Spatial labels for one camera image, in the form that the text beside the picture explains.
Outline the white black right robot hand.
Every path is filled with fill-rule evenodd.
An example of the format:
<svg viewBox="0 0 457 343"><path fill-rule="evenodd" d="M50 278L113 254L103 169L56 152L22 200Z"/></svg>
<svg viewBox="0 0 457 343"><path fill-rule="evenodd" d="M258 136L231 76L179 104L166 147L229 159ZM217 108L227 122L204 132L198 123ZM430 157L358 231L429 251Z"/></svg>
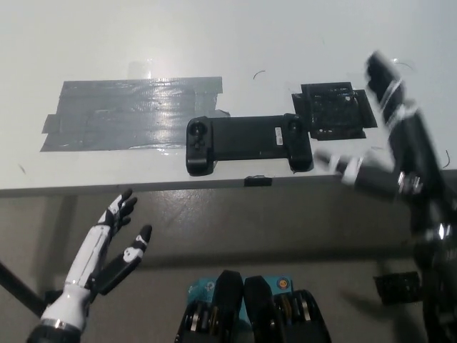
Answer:
<svg viewBox="0 0 457 343"><path fill-rule="evenodd" d="M381 52L367 59L366 76L388 133L393 168L368 155L325 150L316 151L315 159L354 189L405 201L413 234L427 240L456 238L456 192L445 183L420 107L407 98L401 75Z"/></svg>

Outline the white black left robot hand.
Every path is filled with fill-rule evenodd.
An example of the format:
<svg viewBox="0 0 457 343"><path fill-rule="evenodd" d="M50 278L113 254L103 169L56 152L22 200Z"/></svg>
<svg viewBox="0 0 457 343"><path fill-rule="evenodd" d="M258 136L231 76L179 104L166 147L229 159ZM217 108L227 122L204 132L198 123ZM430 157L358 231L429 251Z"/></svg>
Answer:
<svg viewBox="0 0 457 343"><path fill-rule="evenodd" d="M151 239L152 226L148 224L115 259L105 263L113 238L130 222L136 203L133 191L126 190L90 228L66 276L63 292L42 314L42 324L83 332L96 296L108 294L137 268Z"/></svg>

